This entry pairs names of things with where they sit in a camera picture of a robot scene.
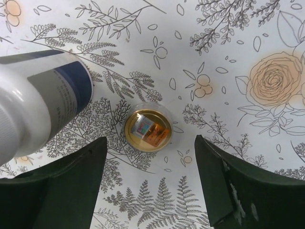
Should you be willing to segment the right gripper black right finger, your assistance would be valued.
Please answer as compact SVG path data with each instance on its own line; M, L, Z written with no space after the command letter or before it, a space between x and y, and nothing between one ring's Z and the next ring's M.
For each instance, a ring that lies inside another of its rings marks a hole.
M215 229L303 229L305 183L245 162L201 135L195 142L210 226Z

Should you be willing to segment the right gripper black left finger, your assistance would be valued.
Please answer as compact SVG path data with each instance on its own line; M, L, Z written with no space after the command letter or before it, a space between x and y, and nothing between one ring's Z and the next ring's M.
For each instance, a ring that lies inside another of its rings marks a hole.
M0 180L2 229L88 229L107 155L100 137L15 178Z

